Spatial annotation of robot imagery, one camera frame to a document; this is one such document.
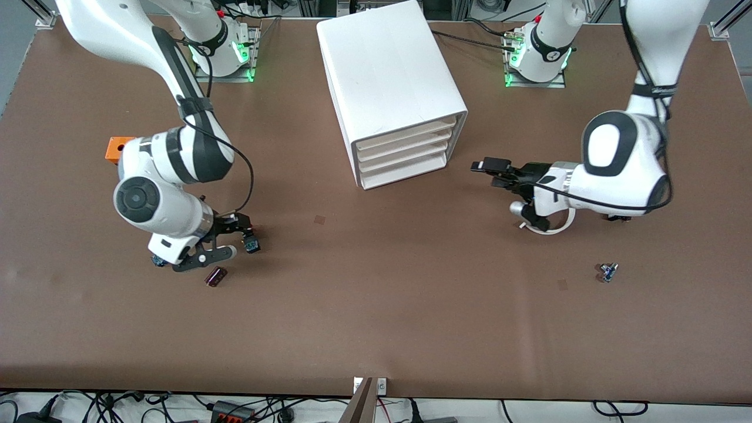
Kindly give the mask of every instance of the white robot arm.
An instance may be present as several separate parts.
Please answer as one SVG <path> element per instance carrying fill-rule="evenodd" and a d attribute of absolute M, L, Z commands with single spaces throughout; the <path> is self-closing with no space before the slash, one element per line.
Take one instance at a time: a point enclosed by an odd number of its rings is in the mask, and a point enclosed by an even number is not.
<path fill-rule="evenodd" d="M 195 46 L 206 49 L 204 59 L 212 61 L 215 73 L 235 66 L 230 60 L 237 63 L 235 68 L 241 64 L 230 50 L 232 39 L 227 34 L 232 24 L 224 23 L 208 0 L 156 3 L 176 18 Z M 153 234 L 149 249 L 154 263 L 171 263 L 181 272 L 232 258 L 234 247 L 217 247 L 217 236 L 222 233 L 241 232 L 247 252 L 258 251 L 248 216 L 237 211 L 219 216 L 183 191 L 184 184 L 224 178 L 239 151 L 217 122 L 211 102 L 204 97 L 175 40 L 149 21 L 138 0 L 58 0 L 57 4 L 81 46 L 106 59 L 157 72 L 186 123 L 127 142 L 118 162 L 115 208 L 130 224 Z M 212 248 L 204 249 L 203 243 L 211 243 Z"/>
<path fill-rule="evenodd" d="M 524 202 L 513 202 L 510 211 L 542 234 L 558 233 L 572 222 L 552 230 L 546 217 L 557 211 L 568 209 L 572 216 L 588 208 L 609 220 L 626 220 L 668 204 L 671 179 L 660 160 L 666 159 L 669 104 L 707 5 L 708 0 L 621 0 L 638 74 L 625 111 L 606 111 L 588 123 L 582 163 L 527 163 L 518 169 L 509 160 L 487 157 L 471 170 L 521 195 Z"/>

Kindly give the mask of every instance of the brown table surface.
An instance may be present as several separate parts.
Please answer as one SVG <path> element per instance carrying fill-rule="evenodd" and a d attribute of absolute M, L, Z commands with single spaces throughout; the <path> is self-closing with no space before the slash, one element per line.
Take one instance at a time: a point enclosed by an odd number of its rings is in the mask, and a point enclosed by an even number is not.
<path fill-rule="evenodd" d="M 365 375 L 393 396 L 752 402 L 752 115 L 726 43 L 700 28 L 684 66 L 674 202 L 538 236 L 470 163 L 578 160 L 588 120 L 632 88 L 619 26 L 581 30 L 564 90 L 504 88 L 497 51 L 439 40 L 469 110 L 449 166 L 365 192 L 315 25 L 278 23 L 254 83 L 214 86 L 256 168 L 263 248 L 216 289 L 155 268 L 112 205 L 109 137 L 181 125 L 162 80 L 62 24 L 36 35 L 0 120 L 0 386 L 347 395 Z M 238 161 L 190 191 L 224 210 L 247 182 Z"/>

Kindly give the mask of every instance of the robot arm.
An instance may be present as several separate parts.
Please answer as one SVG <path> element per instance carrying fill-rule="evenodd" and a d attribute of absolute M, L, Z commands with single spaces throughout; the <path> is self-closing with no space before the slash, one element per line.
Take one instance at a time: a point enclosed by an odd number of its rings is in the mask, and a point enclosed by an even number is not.
<path fill-rule="evenodd" d="M 550 0 L 538 18 L 514 30 L 523 37 L 509 66 L 533 82 L 553 80 L 586 15 L 583 0 Z"/>
<path fill-rule="evenodd" d="M 666 154 L 669 104 L 707 4 L 621 0 L 624 32 L 638 74 L 626 111 L 606 111 L 588 123 L 582 163 L 528 163 L 517 169 L 509 160 L 487 157 L 473 163 L 472 170 L 492 175 L 493 186 L 521 195 L 524 202 L 513 202 L 510 211 L 537 233 L 563 229 L 551 230 L 546 218 L 557 211 L 572 214 L 588 208 L 613 220 L 668 204 L 671 180 L 660 160 Z M 666 191 L 669 198 L 663 200 Z"/>
<path fill-rule="evenodd" d="M 167 6 L 170 2 L 159 3 Z M 201 8 L 202 2 L 190 3 Z M 149 249 L 155 254 L 155 264 L 164 265 L 166 261 L 174 270 L 183 271 L 232 258 L 232 246 L 216 246 L 216 236 L 221 233 L 242 232 L 248 252 L 257 251 L 247 216 L 233 213 L 220 217 L 203 201 L 183 191 L 184 184 L 224 178 L 235 155 L 211 102 L 204 97 L 173 38 L 149 21 L 138 0 L 58 0 L 58 8 L 73 38 L 87 50 L 157 72 L 186 123 L 129 141 L 118 162 L 120 183 L 113 195 L 115 208 L 133 226 L 153 233 Z M 226 28 L 213 9 L 212 14 L 201 12 L 197 16 L 191 11 L 185 13 L 180 24 L 186 35 L 206 38 Z M 196 29 L 187 31 L 189 26 Z M 212 242 L 214 248 L 204 250 L 203 242 Z M 194 255 L 189 254 L 191 248 L 196 250 Z"/>

